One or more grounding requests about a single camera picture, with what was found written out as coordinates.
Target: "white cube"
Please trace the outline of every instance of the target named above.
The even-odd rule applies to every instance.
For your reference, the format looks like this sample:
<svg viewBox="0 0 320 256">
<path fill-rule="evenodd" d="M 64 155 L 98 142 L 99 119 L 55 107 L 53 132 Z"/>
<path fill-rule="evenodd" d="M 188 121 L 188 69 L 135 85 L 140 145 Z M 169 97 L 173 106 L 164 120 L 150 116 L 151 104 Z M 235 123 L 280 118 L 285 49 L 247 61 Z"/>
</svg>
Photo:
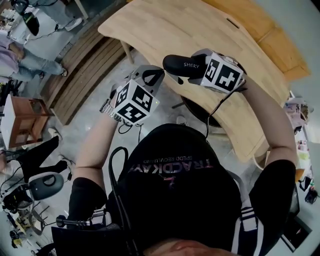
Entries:
<svg viewBox="0 0 320 256">
<path fill-rule="evenodd" d="M 229 93 L 238 87 L 243 73 L 243 70 L 232 61 L 213 52 L 201 85 Z"/>
<path fill-rule="evenodd" d="M 159 100 L 131 79 L 118 91 L 113 112 L 135 125 L 150 117 L 159 103 Z"/>
</svg>

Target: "gray floor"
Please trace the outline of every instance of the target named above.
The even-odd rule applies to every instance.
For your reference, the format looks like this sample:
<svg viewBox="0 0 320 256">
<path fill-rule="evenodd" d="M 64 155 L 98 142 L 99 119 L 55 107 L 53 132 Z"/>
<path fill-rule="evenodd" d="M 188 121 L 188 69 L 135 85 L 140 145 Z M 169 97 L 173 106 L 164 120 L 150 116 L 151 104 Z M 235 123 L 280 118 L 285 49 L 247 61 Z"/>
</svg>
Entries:
<svg viewBox="0 0 320 256">
<path fill-rule="evenodd" d="M 147 64 L 147 61 L 140 53 L 133 51 L 133 57 L 135 65 L 130 64 L 129 60 L 125 58 L 103 79 L 103 81 L 98 85 L 98 87 L 93 91 L 90 97 L 83 104 L 79 112 L 71 121 L 70 125 L 62 126 L 55 117 L 52 117 L 49 120 L 47 126 L 56 127 L 62 135 L 63 140 L 59 147 L 43 163 L 43 166 L 56 164 L 58 162 L 59 154 L 63 154 L 70 160 L 76 160 L 78 150 L 85 136 L 99 118 L 99 108 L 101 107 L 105 99 L 109 97 L 112 85 L 123 81 L 124 77 L 126 77 L 138 65 Z M 181 99 L 177 94 L 173 93 L 165 84 L 161 85 L 157 94 L 157 98 L 161 102 L 161 105 L 156 109 L 156 111 L 150 118 L 143 121 L 144 125 L 141 130 L 141 139 L 152 129 L 159 125 L 166 123 L 175 123 L 178 115 L 184 115 L 190 127 L 197 129 L 202 133 L 206 131 L 206 126 L 198 119 L 196 119 L 185 106 L 172 109 L 172 106 L 180 103 Z M 219 133 L 221 132 L 221 130 L 217 128 L 211 128 L 210 132 Z M 123 146 L 128 149 L 129 153 L 131 153 L 135 146 L 138 144 L 138 133 L 139 129 L 137 127 L 133 127 L 128 133 L 125 134 L 119 134 L 118 132 L 116 132 L 110 150 L 112 151 L 116 147 Z M 44 138 L 49 138 L 47 132 L 44 133 Z M 259 176 L 259 172 L 255 171 L 255 165 L 251 161 L 247 163 L 239 162 L 232 150 L 232 146 L 229 141 L 210 139 L 209 143 L 215 150 L 221 164 L 226 169 L 229 169 L 241 175 L 251 187 L 254 180 Z M 113 167 L 116 178 L 118 178 L 122 166 L 123 155 L 119 153 L 113 159 Z M 68 170 L 62 172 L 62 175 L 65 179 L 67 178 L 68 173 Z M 103 167 L 103 173 L 106 192 L 110 193 L 111 185 L 106 164 Z M 71 188 L 72 183 L 66 182 L 62 191 L 42 201 L 41 204 L 37 207 L 37 211 L 40 211 L 44 207 L 48 205 L 50 206 L 50 208 L 43 214 L 44 217 L 48 216 L 47 221 L 49 223 L 54 222 L 55 218 L 58 215 L 67 215 L 67 212 L 69 210 L 69 197 Z M 51 229 L 46 228 L 44 230 L 44 236 L 42 236 L 43 243 L 46 244 L 51 239 Z"/>
</svg>

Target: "desk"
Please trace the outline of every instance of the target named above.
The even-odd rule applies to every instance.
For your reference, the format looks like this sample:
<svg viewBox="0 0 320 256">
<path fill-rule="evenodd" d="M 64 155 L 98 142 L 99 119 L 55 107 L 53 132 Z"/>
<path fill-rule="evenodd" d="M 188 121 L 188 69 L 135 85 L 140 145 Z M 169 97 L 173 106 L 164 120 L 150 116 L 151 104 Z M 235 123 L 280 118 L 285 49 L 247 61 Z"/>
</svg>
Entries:
<svg viewBox="0 0 320 256">
<path fill-rule="evenodd" d="M 236 58 L 281 106 L 289 96 L 284 75 L 249 33 L 231 16 L 200 0 L 134 0 L 107 19 L 98 31 L 133 46 L 150 64 L 159 67 L 166 55 L 191 56 L 200 49 L 210 48 Z M 183 81 L 180 85 L 165 76 L 165 83 L 173 91 L 209 113 L 224 96 L 190 84 L 186 79 Z M 248 161 L 265 141 L 253 110 L 240 93 L 224 102 L 214 118 L 242 162 Z"/>
</svg>

